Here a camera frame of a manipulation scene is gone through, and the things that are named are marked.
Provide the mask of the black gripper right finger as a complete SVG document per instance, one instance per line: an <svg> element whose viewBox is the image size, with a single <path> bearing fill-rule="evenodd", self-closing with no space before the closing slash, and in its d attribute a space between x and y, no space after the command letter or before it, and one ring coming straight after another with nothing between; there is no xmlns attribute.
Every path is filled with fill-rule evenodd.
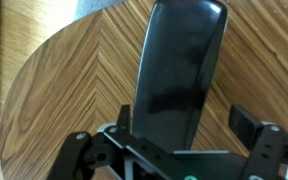
<svg viewBox="0 0 288 180"><path fill-rule="evenodd" d="M242 180L281 180L281 164L288 166L288 132L263 123L241 105L232 105L228 126L250 152L240 178Z"/></svg>

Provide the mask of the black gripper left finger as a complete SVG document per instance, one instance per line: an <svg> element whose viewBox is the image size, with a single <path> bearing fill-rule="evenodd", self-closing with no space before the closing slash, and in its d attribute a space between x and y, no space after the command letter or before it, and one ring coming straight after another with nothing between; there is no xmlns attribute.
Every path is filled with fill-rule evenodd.
<svg viewBox="0 0 288 180"><path fill-rule="evenodd" d="M131 180L125 141L130 120L130 106L122 105L117 122L104 124L94 136L86 131L69 134L47 180L91 180L96 169L106 166L118 179Z"/></svg>

